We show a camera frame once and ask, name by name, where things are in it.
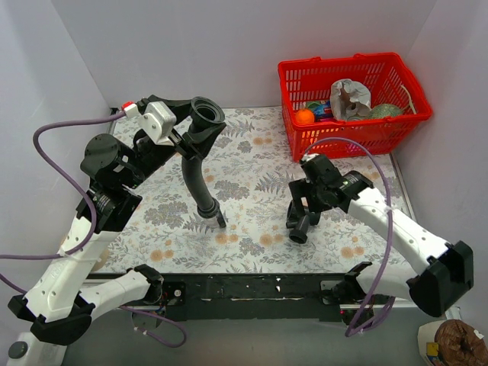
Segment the plastic basket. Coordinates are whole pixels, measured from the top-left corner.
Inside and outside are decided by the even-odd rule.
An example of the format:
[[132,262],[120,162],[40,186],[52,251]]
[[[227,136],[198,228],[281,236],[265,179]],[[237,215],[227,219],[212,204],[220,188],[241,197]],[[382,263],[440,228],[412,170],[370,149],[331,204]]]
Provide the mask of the plastic basket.
[[[305,149],[325,137],[345,137],[366,146],[373,154],[389,153],[414,130],[432,116],[415,76],[396,53],[357,54],[346,59],[302,59],[278,64],[281,105],[288,142],[294,161],[300,160]],[[405,108],[403,115],[381,120],[320,122],[299,125],[295,112],[302,102],[327,100],[330,87],[340,79],[352,79],[371,91],[371,106],[391,103]],[[414,114],[409,106],[404,85],[412,96]],[[346,142],[330,142],[315,146],[311,152],[324,153],[330,159],[362,156],[364,152]]]

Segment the orange ball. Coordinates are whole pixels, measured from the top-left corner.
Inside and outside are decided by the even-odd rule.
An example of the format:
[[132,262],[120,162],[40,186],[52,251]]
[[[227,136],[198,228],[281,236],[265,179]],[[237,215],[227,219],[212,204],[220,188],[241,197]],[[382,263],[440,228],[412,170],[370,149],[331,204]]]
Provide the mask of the orange ball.
[[297,124],[314,124],[315,115],[310,109],[300,109],[295,114],[295,121]]

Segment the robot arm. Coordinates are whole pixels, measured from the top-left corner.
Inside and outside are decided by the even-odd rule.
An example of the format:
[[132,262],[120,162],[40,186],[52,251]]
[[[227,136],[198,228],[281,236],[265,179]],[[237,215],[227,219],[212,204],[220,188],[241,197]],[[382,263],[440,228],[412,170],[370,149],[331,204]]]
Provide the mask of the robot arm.
[[[288,208],[287,227],[295,242],[307,240],[309,225],[317,225],[320,213],[334,207],[371,227],[387,238],[387,212],[379,190],[358,172],[341,175],[324,155],[305,156],[300,162],[305,179],[292,181],[292,201]],[[302,203],[307,200],[307,207]],[[376,288],[377,294],[412,300],[431,316],[441,316],[473,287],[473,252],[464,242],[453,245],[435,236],[400,210],[393,210],[393,247],[411,268],[389,268]],[[364,298],[370,290],[378,266],[363,262],[333,289],[336,297]]]
[[[141,202],[142,198],[130,189],[137,188],[174,154],[182,155],[183,176],[185,181],[191,180],[187,187],[197,202],[198,213],[216,217],[221,227],[226,225],[201,170],[195,171],[201,169],[202,160],[226,126],[222,110],[206,98],[167,101],[154,95],[123,108],[141,126],[133,147],[103,133],[88,143],[81,164],[90,177],[87,193],[97,211],[95,234],[82,249],[66,255],[86,237],[92,224],[88,205],[82,201],[58,251],[60,258],[51,262],[32,289],[12,297],[8,304],[18,318],[33,323],[30,330],[39,341],[72,344],[92,320],[107,311],[133,300],[152,304],[161,299],[163,278],[147,265],[130,269],[113,281],[80,289],[100,254],[118,237]],[[188,116],[192,118],[189,131],[180,136],[174,126]]]

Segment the white wall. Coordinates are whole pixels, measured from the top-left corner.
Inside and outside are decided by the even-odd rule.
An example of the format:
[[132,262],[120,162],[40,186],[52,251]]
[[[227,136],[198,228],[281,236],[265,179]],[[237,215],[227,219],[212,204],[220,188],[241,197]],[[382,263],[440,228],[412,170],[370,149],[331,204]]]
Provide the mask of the white wall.
[[475,285],[463,318],[488,333],[488,2],[438,0],[407,62],[432,103],[433,120],[399,151],[420,223],[469,244]]
[[286,59],[397,51],[435,0],[53,0],[109,105],[157,94],[281,103]]
[[[102,117],[108,106],[48,0],[0,0],[0,253],[53,254],[69,229],[79,195],[35,152],[41,125]],[[79,171],[91,136],[107,127],[46,133],[46,151],[86,185]],[[47,262],[2,261],[0,269],[31,287]],[[15,292],[0,284],[0,364],[27,323],[8,310]]]

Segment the floral tablecloth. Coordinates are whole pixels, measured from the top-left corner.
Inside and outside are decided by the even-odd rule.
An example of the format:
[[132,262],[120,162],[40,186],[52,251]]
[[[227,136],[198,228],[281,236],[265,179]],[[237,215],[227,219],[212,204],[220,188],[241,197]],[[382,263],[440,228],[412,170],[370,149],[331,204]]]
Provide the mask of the floral tablecloth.
[[[147,263],[160,272],[345,272],[361,261],[379,262],[385,243],[370,228],[340,209],[322,214],[300,245],[285,227],[290,180],[303,177],[291,160],[280,108],[226,109],[226,129],[204,161],[204,179],[227,220],[197,215],[197,206],[175,156],[144,182],[143,196],[125,230],[111,243],[98,272],[125,272]],[[188,122],[178,126],[183,133]],[[139,129],[133,120],[117,123],[114,135],[131,145]],[[393,205],[408,213],[388,155],[378,156],[392,187]],[[355,169],[384,190],[366,157],[334,160],[341,172]],[[390,264],[408,264],[393,250]]]

